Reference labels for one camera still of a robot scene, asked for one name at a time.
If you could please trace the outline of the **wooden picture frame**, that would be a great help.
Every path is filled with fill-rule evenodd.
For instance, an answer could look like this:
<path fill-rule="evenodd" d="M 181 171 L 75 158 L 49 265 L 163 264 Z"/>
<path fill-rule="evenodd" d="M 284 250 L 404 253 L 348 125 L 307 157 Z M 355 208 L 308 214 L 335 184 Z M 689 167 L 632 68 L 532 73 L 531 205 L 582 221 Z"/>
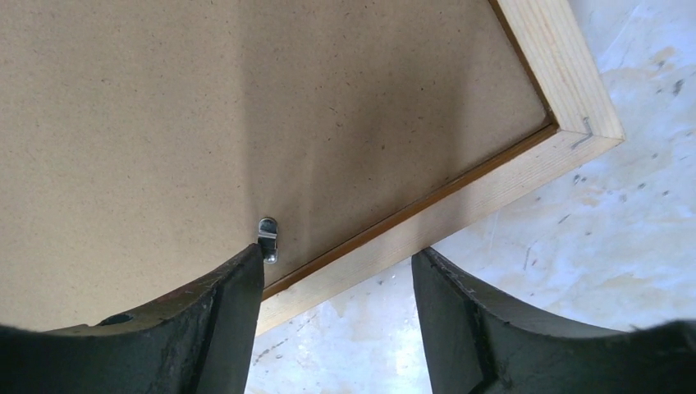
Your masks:
<path fill-rule="evenodd" d="M 263 292 L 258 334 L 409 258 L 624 141 L 610 95 L 567 1 L 494 1 L 550 121 L 432 194 Z"/>

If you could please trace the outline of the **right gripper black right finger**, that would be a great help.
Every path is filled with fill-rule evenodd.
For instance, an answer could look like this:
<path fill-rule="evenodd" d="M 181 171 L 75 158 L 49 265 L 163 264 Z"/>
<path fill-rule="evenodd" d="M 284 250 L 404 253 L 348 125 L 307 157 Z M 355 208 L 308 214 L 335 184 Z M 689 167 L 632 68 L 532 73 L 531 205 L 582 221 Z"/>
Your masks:
<path fill-rule="evenodd" d="M 411 259 L 435 393 L 692 393 L 695 323 L 621 332 L 552 314 L 436 250 Z"/>

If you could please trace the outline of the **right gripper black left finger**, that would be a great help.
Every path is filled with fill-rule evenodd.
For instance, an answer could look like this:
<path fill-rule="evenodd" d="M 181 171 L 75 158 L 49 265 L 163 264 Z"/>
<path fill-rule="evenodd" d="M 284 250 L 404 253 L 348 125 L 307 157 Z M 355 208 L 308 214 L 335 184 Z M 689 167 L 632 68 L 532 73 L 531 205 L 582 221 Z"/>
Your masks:
<path fill-rule="evenodd" d="M 264 287 L 260 247 L 97 325 L 1 329 L 4 393 L 242 393 Z"/>

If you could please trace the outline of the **brown cardboard backing board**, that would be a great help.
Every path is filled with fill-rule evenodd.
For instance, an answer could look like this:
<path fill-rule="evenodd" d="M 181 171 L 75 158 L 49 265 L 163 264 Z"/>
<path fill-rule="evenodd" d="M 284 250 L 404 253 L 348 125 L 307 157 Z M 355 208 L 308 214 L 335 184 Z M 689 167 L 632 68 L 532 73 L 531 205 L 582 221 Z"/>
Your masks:
<path fill-rule="evenodd" d="M 4 1 L 1 321 L 269 282 L 549 120 L 486 1 Z"/>

